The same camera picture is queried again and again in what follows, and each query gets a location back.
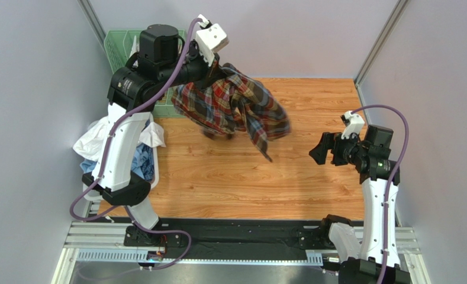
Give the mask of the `plaid long sleeve shirt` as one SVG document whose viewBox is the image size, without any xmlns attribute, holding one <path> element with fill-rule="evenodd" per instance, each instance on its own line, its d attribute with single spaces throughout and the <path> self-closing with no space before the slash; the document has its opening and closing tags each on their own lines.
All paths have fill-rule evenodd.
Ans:
<svg viewBox="0 0 467 284">
<path fill-rule="evenodd" d="M 220 66 L 225 78 L 199 89 L 196 83 L 179 85 L 168 95 L 176 113 L 189 118 L 212 136 L 248 134 L 268 160 L 268 143 L 291 133 L 289 116 L 270 90 L 231 63 Z"/>
</svg>

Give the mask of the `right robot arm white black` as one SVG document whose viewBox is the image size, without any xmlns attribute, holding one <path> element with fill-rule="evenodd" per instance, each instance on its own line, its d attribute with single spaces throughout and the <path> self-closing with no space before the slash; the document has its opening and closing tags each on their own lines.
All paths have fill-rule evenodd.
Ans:
<svg viewBox="0 0 467 284">
<path fill-rule="evenodd" d="M 400 183 L 397 163 L 389 159 L 394 132 L 370 125 L 365 137 L 356 133 L 324 132 L 309 152 L 317 164 L 325 164 L 327 153 L 335 166 L 354 165 L 359 174 L 365 204 L 363 237 L 353 236 L 353 227 L 335 222 L 328 239 L 341 260 L 339 283 L 411 283 L 403 271 L 396 244 L 395 201 Z"/>
</svg>

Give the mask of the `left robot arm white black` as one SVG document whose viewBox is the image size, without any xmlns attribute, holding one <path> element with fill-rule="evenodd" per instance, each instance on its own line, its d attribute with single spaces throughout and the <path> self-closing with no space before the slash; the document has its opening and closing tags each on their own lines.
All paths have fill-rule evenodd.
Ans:
<svg viewBox="0 0 467 284">
<path fill-rule="evenodd" d="M 159 222 L 149 200 L 150 183 L 131 171 L 133 156 L 156 102 L 174 86 L 208 85 L 214 60 L 228 44 L 218 24 L 195 19 L 186 38 L 170 25 L 154 24 L 140 33 L 139 50 L 112 76 L 108 90 L 109 132 L 101 157 L 83 176 L 88 190 L 99 191 L 112 206 L 124 206 L 136 226 L 151 230 Z"/>
</svg>

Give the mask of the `green plastic file organizer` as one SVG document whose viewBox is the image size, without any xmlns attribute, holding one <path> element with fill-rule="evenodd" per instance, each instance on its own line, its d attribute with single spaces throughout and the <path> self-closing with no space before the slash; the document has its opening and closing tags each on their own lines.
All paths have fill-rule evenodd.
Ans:
<svg viewBox="0 0 467 284">
<path fill-rule="evenodd" d="M 126 61 L 135 51 L 139 50 L 139 36 L 142 30 L 109 30 L 104 39 L 104 50 L 114 73 L 125 66 Z M 154 118 L 185 118 L 177 113 L 172 103 L 171 92 L 177 87 L 172 87 L 156 102 L 152 111 Z"/>
</svg>

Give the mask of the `dark blue patterned shirt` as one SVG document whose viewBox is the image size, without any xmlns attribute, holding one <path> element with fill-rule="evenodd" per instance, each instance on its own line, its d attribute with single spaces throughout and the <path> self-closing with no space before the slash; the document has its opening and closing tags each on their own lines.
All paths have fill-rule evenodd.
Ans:
<svg viewBox="0 0 467 284">
<path fill-rule="evenodd" d="M 143 143 L 136 147 L 131 163 L 131 171 L 147 182 L 153 180 L 154 158 L 153 149 L 151 147 Z"/>
</svg>

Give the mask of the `white shirt in basket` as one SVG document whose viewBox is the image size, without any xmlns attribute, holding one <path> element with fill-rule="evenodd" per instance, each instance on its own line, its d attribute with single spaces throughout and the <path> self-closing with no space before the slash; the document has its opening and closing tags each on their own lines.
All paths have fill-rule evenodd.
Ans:
<svg viewBox="0 0 467 284">
<path fill-rule="evenodd" d="M 72 149 L 86 160 L 98 161 L 109 130 L 107 117 L 94 121 L 88 131 L 74 143 Z M 166 147 L 164 129 L 150 118 L 140 134 L 134 159 L 147 159 L 155 147 Z"/>
</svg>

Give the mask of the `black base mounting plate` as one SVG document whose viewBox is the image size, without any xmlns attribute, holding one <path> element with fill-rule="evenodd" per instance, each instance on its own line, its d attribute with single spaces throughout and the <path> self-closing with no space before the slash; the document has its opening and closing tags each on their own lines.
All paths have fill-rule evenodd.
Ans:
<svg viewBox="0 0 467 284">
<path fill-rule="evenodd" d="M 333 249 L 326 233 L 331 223 L 362 226 L 337 215 L 321 221 L 306 220 L 227 220 L 162 218 L 155 226 L 164 235 L 144 233 L 119 218 L 125 226 L 123 247 L 166 248 L 166 256 L 178 257 L 187 246 L 186 259 L 203 260 L 306 260 L 307 250 Z"/>
</svg>

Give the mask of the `light blue shirt in basket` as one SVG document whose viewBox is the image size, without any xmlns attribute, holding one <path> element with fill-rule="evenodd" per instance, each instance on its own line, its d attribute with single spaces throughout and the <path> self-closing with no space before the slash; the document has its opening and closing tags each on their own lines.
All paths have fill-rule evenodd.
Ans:
<svg viewBox="0 0 467 284">
<path fill-rule="evenodd" d="M 94 161 L 94 160 L 89 160 L 89 159 L 84 159 L 80 164 L 80 168 L 81 170 L 83 171 L 83 173 L 91 173 L 96 165 L 97 165 L 97 161 Z"/>
</svg>

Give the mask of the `white laundry basket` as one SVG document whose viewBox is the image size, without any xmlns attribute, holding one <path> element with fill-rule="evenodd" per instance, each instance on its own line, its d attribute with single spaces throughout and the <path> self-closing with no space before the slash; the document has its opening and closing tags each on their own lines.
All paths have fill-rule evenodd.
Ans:
<svg viewBox="0 0 467 284">
<path fill-rule="evenodd" d="M 95 169 L 102 153 L 104 136 L 109 130 L 108 118 L 103 117 L 90 123 L 87 132 L 73 145 L 73 150 L 84 158 L 80 164 L 84 173 L 91 173 Z M 151 116 L 141 132 L 132 160 L 131 171 L 150 183 L 157 182 L 159 178 L 156 169 L 157 148 L 166 146 L 163 134 L 163 128 Z"/>
</svg>

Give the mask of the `aluminium frame rail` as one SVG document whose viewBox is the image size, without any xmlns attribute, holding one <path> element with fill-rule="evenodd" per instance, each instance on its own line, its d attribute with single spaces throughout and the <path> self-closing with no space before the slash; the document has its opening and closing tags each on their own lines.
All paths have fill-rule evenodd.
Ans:
<svg viewBox="0 0 467 284">
<path fill-rule="evenodd" d="M 341 260 L 336 248 L 307 250 L 306 260 L 186 259 L 166 248 L 123 247 L 124 225 L 109 221 L 73 222 L 54 283 L 337 283 Z"/>
</svg>

